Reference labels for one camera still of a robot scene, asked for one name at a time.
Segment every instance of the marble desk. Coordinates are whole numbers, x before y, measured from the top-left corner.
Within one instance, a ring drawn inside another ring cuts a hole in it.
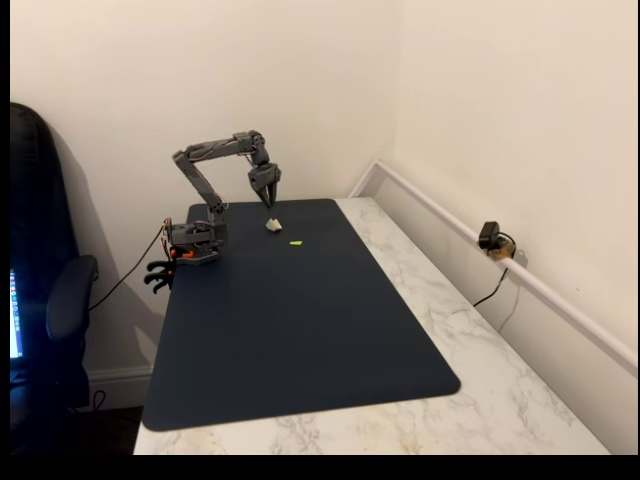
[[[373,199],[337,202],[460,392],[169,432],[141,424],[135,454],[608,454]]]

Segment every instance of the computer screen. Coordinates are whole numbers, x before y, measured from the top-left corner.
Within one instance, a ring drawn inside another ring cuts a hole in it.
[[[13,270],[10,270],[9,274],[9,319],[11,329],[9,358],[18,358],[22,356],[22,334],[20,332],[18,294],[16,292],[16,276]]]

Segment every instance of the white wall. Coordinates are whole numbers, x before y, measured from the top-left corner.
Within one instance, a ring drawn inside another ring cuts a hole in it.
[[[171,161],[189,144],[256,129],[280,198],[346,196],[392,146],[399,27],[394,0],[12,1],[11,100],[54,130],[81,250],[100,262],[93,299],[201,202]],[[226,199],[257,200],[243,159],[202,170]],[[88,370],[153,361],[169,292],[145,273],[92,314]]]
[[[385,158],[637,349],[634,0],[407,0],[397,143]],[[500,272],[385,182],[377,200],[471,301]],[[479,307],[616,453],[638,451],[638,383],[508,282]]]

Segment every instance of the desk mat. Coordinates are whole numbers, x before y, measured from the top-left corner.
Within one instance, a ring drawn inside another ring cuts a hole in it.
[[[284,229],[265,228],[270,217]],[[204,205],[188,221],[206,218]],[[166,431],[450,395],[460,382],[333,200],[231,204],[179,266],[143,423]],[[291,241],[303,241],[291,246]]]

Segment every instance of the office chair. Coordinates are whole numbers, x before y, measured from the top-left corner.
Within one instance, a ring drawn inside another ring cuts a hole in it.
[[[98,265],[78,255],[49,128],[10,107],[10,261],[24,351],[10,359],[10,453],[51,453],[69,407],[89,403],[82,357]]]

